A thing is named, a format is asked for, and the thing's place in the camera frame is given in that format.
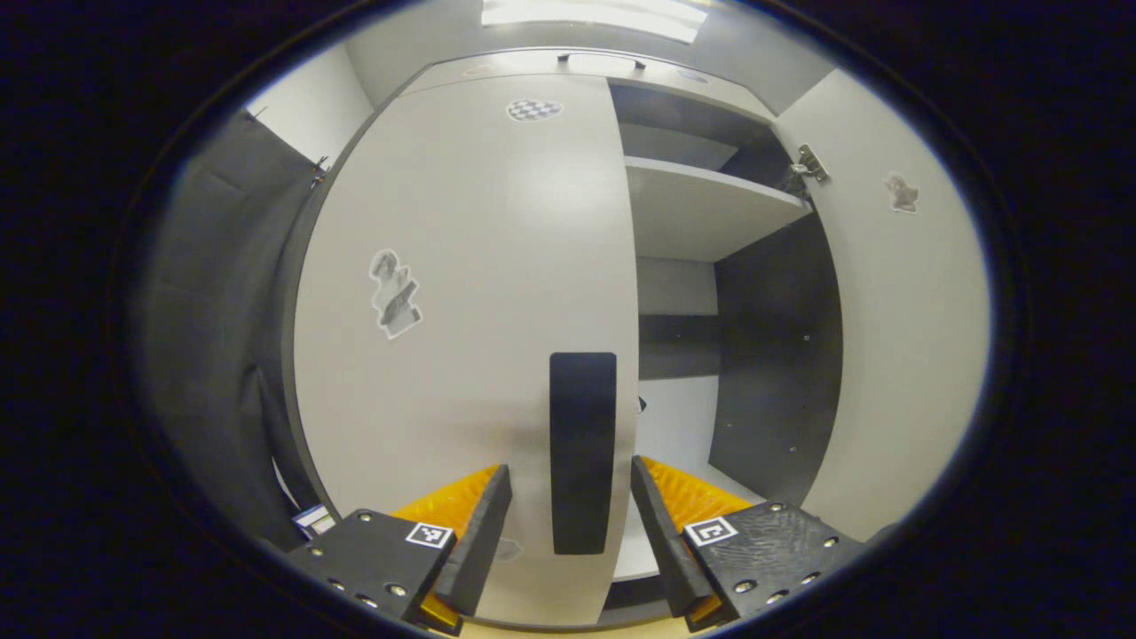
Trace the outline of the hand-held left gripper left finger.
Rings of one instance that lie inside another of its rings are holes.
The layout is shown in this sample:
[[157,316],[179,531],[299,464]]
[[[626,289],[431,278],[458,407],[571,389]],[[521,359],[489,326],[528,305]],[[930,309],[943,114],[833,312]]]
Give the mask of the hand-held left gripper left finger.
[[511,503],[509,468],[498,464],[392,514],[357,509],[289,551],[289,562],[373,614],[460,634]]

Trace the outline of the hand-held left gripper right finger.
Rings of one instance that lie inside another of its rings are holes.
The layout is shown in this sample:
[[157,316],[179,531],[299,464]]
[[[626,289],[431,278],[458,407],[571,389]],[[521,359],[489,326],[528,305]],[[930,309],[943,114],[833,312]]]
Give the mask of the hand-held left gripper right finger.
[[752,504],[641,454],[630,493],[667,605],[692,632],[761,619],[867,547],[791,504]]

